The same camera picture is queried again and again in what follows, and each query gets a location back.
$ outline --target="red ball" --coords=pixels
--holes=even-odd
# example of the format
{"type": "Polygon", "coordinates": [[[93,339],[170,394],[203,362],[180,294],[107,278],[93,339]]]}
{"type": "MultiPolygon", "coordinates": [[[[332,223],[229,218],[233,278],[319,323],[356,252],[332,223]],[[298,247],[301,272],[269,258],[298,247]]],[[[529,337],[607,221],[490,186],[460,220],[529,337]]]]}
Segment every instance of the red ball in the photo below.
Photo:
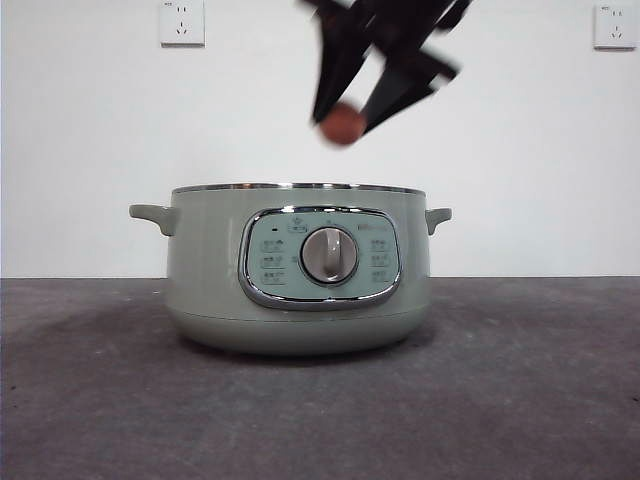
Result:
{"type": "Polygon", "coordinates": [[[351,145],[367,128],[367,119],[345,102],[338,102],[320,123],[320,131],[331,143],[351,145]]]}

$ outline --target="pot rim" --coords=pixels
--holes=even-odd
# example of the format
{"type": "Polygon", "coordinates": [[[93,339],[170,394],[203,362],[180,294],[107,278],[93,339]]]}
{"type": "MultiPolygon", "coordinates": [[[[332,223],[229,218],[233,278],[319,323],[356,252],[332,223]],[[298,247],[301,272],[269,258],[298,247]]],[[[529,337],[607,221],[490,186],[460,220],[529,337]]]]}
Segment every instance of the pot rim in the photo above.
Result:
{"type": "Polygon", "coordinates": [[[390,187],[387,185],[363,185],[359,183],[218,183],[180,187],[172,193],[198,192],[201,190],[262,190],[262,189],[313,189],[313,190],[373,190],[378,192],[409,193],[426,197],[425,192],[413,188],[390,187]]]}

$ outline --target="gray floor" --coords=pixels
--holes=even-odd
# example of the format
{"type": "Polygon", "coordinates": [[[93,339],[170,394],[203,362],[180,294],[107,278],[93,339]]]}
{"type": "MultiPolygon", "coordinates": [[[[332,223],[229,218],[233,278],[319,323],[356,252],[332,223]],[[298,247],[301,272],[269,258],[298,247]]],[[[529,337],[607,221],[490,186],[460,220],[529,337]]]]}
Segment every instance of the gray floor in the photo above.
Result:
{"type": "Polygon", "coordinates": [[[438,279],[424,327],[272,359],[160,280],[2,282],[2,478],[640,478],[640,278],[438,279]]]}

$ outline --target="electrical outlet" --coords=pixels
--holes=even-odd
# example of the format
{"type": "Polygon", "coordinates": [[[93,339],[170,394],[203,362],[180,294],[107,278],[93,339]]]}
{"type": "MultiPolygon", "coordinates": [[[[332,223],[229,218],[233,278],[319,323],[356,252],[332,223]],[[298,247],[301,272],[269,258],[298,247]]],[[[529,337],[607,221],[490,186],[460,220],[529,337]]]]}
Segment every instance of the electrical outlet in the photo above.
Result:
{"type": "Polygon", "coordinates": [[[593,46],[598,49],[634,49],[638,25],[633,4],[601,4],[595,7],[593,46]]]}
{"type": "Polygon", "coordinates": [[[163,47],[204,47],[204,0],[163,2],[160,43],[163,47]]]}

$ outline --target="pot handle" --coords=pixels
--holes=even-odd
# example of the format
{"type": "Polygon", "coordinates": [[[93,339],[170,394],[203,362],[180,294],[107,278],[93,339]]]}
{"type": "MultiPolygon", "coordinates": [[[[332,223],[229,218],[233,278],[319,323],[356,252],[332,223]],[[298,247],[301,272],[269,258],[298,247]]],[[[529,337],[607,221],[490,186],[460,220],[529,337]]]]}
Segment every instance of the pot handle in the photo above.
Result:
{"type": "Polygon", "coordinates": [[[160,207],[158,205],[131,205],[129,215],[132,218],[149,220],[160,227],[160,231],[167,237],[173,237],[178,224],[178,209],[160,207]]]}
{"type": "Polygon", "coordinates": [[[451,220],[450,208],[436,208],[435,210],[426,210],[424,212],[424,218],[427,220],[427,230],[429,235],[433,235],[436,231],[436,227],[442,222],[451,220]]]}

